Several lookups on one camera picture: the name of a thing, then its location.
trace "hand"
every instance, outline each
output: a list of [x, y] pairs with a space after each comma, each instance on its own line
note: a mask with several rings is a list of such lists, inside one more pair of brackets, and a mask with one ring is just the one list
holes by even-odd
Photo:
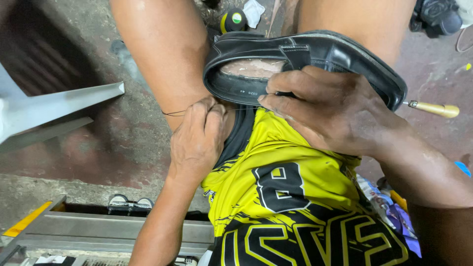
[[[349, 155], [376, 156], [393, 134], [410, 131], [391, 112], [368, 80], [314, 66], [274, 74], [260, 104], [280, 114], [311, 145]], [[296, 98], [275, 93], [293, 92]]]
[[210, 173], [223, 151], [225, 107], [213, 97], [187, 108], [171, 137], [169, 177], [185, 186], [198, 184]]

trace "yellow shirt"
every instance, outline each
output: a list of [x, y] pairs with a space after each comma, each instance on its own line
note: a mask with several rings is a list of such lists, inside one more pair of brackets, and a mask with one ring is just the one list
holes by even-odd
[[202, 182], [216, 246], [210, 265], [396, 265], [402, 237], [360, 203], [358, 157], [312, 149], [256, 111], [246, 149]]

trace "black number 8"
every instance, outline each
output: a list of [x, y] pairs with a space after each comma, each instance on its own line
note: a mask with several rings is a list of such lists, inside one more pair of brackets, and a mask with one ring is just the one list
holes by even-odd
[[252, 170], [260, 203], [266, 209], [280, 213], [305, 209], [310, 201], [304, 197], [304, 180], [295, 162], [272, 164]]

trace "thigh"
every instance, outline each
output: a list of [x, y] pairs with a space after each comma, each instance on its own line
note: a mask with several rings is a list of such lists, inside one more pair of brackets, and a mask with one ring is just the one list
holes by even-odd
[[[164, 113], [183, 111], [210, 95], [202, 82], [207, 30], [192, 0], [110, 3], [117, 28]], [[228, 133], [234, 117], [232, 112]], [[166, 115], [171, 130], [182, 119]]]
[[346, 35], [393, 66], [416, 0], [300, 0], [298, 32]]

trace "concrete floor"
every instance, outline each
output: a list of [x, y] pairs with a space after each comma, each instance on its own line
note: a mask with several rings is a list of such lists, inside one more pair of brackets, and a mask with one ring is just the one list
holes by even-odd
[[[7, 2], [4, 11], [16, 1]], [[233, 7], [243, 6], [245, 1], [224, 2], [208, 11], [196, 0], [209, 24], [218, 22], [230, 2]], [[266, 12], [257, 31], [266, 33], [274, 2], [259, 2]], [[59, 194], [67, 194], [70, 202], [97, 205], [106, 205], [114, 194], [125, 194], [132, 200], [155, 199], [170, 162], [171, 131], [158, 104], [109, 51], [111, 42], [120, 36], [108, 0], [44, 0], [39, 8], [87, 56], [99, 84], [124, 81], [126, 94], [87, 109], [85, 114], [95, 120], [92, 124], [0, 154], [0, 231]], [[278, 35], [281, 24], [275, 21], [270, 34]], [[473, 41], [471, 36], [465, 36], [467, 43]], [[473, 63], [473, 51], [455, 52], [455, 41], [456, 36], [429, 40], [423, 34], [408, 32], [395, 70], [409, 85], [408, 99], [455, 104], [461, 109], [460, 116], [447, 120], [406, 106], [397, 113], [448, 157], [469, 164], [473, 150], [473, 70], [467, 71], [465, 66]], [[378, 163], [370, 158], [365, 158], [359, 173], [371, 180], [382, 176]], [[208, 209], [199, 189], [190, 210]]]

